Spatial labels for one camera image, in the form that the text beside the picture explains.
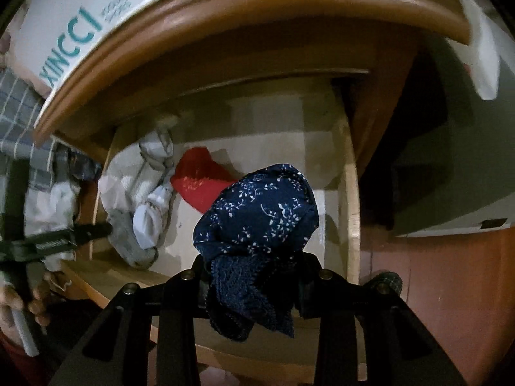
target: plaid fabric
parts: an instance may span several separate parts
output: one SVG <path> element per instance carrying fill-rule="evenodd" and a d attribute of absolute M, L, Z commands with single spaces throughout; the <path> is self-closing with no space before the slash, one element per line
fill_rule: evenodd
<path fill-rule="evenodd" d="M 30 186 L 48 191 L 68 179 L 68 148 L 53 139 L 36 147 L 34 122 L 45 100 L 8 68 L 0 71 L 0 153 L 30 159 Z"/>

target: red cloth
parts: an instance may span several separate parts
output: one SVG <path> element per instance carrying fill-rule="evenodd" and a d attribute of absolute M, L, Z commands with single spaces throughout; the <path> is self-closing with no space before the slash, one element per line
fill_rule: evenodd
<path fill-rule="evenodd" d="M 177 193 L 203 214 L 223 189 L 236 181 L 224 167 L 213 161 L 205 147 L 188 149 L 170 179 Z"/>
<path fill-rule="evenodd" d="M 22 348 L 12 344 L 7 337 L 0 331 L 0 347 L 9 355 L 13 365 L 16 367 L 20 377 L 22 377 L 28 386 L 47 386 L 48 385 L 48 372 L 45 369 L 45 365 L 39 357 L 29 357 Z M 4 373 L 0 372 L 0 384 L 4 385 L 4 381 L 7 382 L 6 386 L 20 386 L 20 383 L 16 380 L 3 378 Z"/>

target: gray sock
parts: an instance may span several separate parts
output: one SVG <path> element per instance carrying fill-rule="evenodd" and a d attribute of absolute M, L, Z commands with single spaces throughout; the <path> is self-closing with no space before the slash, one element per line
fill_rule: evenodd
<path fill-rule="evenodd" d="M 125 262 L 136 269 L 147 269 L 154 262 L 157 250 L 143 250 L 137 243 L 132 230 L 132 217 L 129 212 L 110 210 L 107 221 L 113 226 L 108 240 Z"/>

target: person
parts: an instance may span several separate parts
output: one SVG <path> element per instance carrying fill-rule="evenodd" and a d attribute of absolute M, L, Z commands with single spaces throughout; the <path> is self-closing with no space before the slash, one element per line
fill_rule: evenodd
<path fill-rule="evenodd" d="M 12 319 L 11 309 L 28 309 L 36 322 L 48 326 L 46 312 L 50 287 L 43 281 L 33 290 L 30 303 L 23 303 L 10 286 L 0 287 L 0 383 L 3 386 L 47 386 L 51 373 L 41 357 L 28 357 Z"/>

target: hand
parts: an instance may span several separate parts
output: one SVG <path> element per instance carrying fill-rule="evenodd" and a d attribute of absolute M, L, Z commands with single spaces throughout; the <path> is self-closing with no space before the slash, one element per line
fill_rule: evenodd
<path fill-rule="evenodd" d="M 34 314 L 34 318 L 41 326 L 47 326 L 50 323 L 49 316 L 46 312 L 46 299 L 50 295 L 50 287 L 47 282 L 42 282 L 33 290 L 34 300 L 28 305 L 29 312 Z M 10 286 L 0 287 L 0 331 L 13 343 L 23 347 L 18 331 L 12 319 L 11 309 L 22 310 L 25 308 L 20 296 Z"/>

